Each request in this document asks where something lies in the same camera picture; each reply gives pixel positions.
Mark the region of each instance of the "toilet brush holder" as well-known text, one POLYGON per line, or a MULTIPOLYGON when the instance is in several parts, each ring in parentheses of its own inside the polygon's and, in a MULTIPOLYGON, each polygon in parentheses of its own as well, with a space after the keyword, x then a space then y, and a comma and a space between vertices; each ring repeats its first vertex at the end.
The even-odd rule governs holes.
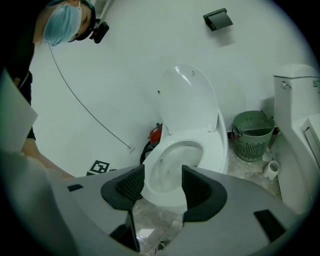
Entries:
POLYGON ((272 181, 277 176, 279 169, 280 164, 277 161, 271 161, 264 168, 263 176, 272 181))

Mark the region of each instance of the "wire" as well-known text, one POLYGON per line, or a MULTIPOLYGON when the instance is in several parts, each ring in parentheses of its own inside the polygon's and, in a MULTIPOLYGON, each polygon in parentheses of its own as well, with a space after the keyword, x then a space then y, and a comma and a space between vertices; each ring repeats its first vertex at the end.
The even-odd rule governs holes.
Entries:
POLYGON ((151 146, 151 141, 149 140, 144 146, 142 154, 140 156, 140 165, 146 160, 146 153, 152 151, 154 148, 151 146))
POLYGON ((57 69, 58 69, 58 71, 59 71, 59 73, 60 73, 63 81, 65 82, 66 86, 68 86, 70 92, 71 92, 71 93, 73 94, 73 96, 77 99, 77 101, 85 108, 85 110, 86 110, 100 125, 102 125, 102 127, 103 127, 104 129, 106 129, 106 130, 107 130, 109 133, 111 133, 115 138, 117 138, 120 142, 122 142, 122 143, 123 143, 124 145, 126 145, 129 149, 131 149, 131 147, 129 147, 125 142, 123 142, 123 141, 122 141, 120 138, 118 138, 114 133, 112 133, 107 127, 105 127, 98 119, 96 119, 96 117, 86 108, 86 106, 83 105, 83 103, 79 100, 79 98, 78 98, 78 97, 75 95, 75 93, 71 90, 69 84, 67 83, 66 79, 65 79, 64 76, 62 75, 62 73, 61 73, 61 71, 60 71, 60 68, 58 67, 58 64, 57 64, 57 62, 56 62, 55 56, 54 56, 54 54, 53 54, 53 52, 52 52, 51 45, 49 45, 49 48, 50 48, 51 55, 52 55, 52 57, 53 57, 53 61, 54 61, 55 65, 56 65, 56 67, 57 67, 57 69))

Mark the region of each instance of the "flush button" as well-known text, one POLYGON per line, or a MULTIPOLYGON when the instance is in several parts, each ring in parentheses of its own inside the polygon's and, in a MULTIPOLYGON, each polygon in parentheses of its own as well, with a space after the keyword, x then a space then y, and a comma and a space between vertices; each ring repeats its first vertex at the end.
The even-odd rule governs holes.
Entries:
POLYGON ((291 85, 287 84, 285 81, 282 81, 281 88, 285 90, 291 90, 291 85))

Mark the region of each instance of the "person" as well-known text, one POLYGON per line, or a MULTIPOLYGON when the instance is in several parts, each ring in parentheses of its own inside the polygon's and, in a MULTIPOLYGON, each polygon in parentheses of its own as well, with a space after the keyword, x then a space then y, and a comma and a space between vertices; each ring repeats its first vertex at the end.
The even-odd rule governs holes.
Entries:
MULTIPOLYGON (((31 105, 33 76, 29 72, 29 67, 34 56, 35 44, 47 42, 51 46, 56 46, 62 42, 87 38, 95 27, 96 13, 93 5, 87 0, 42 1, 42 4, 35 4, 31 11, 28 11, 30 6, 21 4, 23 5, 19 2, 20 8, 15 10, 18 29, 10 29, 6 33, 10 41, 7 45, 9 53, 4 66, 13 83, 31 105)), ((33 129, 25 140, 22 153, 37 159, 47 169, 57 170, 63 178, 73 178, 41 154, 33 129)))

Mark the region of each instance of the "tiled floor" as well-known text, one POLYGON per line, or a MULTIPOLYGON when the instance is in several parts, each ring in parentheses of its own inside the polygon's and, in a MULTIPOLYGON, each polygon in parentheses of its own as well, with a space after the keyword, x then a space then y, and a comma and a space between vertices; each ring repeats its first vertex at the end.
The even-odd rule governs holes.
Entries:
MULTIPOLYGON (((246 162, 235 152, 235 144, 229 141, 228 175, 252 181, 272 195, 281 199, 278 179, 270 181, 262 172, 267 162, 261 160, 246 162)), ((133 208, 136 237, 140 243, 140 254, 154 256, 160 241, 171 241, 182 229, 182 215, 174 214, 157 207, 144 198, 138 200, 133 208)))

